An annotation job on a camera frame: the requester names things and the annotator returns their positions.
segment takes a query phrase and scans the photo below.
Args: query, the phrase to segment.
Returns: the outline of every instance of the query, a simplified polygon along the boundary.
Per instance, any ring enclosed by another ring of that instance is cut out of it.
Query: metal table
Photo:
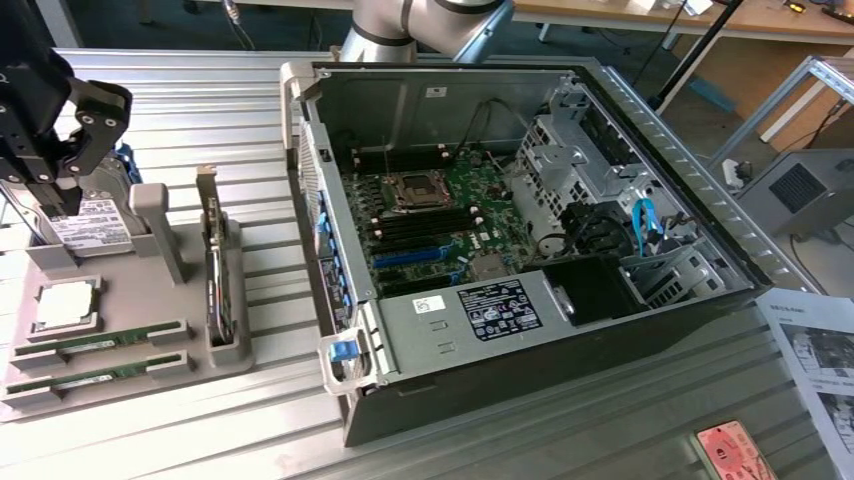
[[[137,95],[126,140],[146,179],[170,186],[174,222],[198,216],[194,167],[219,165],[221,197],[245,228],[258,367],[2,425],[2,478],[702,479],[690,432],[734,417],[782,479],[833,478],[754,309],[660,356],[345,449],[315,359],[279,125],[279,66],[317,54],[62,53],[83,78],[122,83]]]

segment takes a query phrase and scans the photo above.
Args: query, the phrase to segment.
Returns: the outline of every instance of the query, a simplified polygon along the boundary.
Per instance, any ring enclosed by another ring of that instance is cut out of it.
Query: warning label
[[[482,341],[544,326],[520,280],[461,290],[458,294],[472,329]]]
[[[75,217],[53,220],[51,228],[70,250],[129,243],[131,235],[113,200],[85,200]]]

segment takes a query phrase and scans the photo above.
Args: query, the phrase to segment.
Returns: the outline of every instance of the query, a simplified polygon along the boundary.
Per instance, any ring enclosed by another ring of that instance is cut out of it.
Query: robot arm
[[[456,62],[477,63],[512,17],[513,0],[355,0],[341,60],[413,62],[418,40]]]
[[[49,217],[77,215],[75,177],[93,173],[129,127],[131,92],[75,78],[26,3],[2,3],[0,180],[27,186]],[[61,140],[54,125],[69,100],[82,128]]]

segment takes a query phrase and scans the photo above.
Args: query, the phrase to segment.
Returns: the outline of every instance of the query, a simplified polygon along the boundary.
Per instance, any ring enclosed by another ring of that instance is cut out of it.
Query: blue ram slot
[[[413,263],[433,262],[442,260],[448,254],[445,247],[420,250],[418,252],[405,253],[402,255],[391,255],[387,257],[374,258],[374,268],[395,267],[398,265],[410,265]]]

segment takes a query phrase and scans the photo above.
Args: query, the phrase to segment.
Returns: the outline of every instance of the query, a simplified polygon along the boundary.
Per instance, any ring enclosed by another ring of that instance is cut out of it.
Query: motherboard
[[[342,180],[381,297],[522,270],[533,243],[502,176],[480,147],[353,152]]]

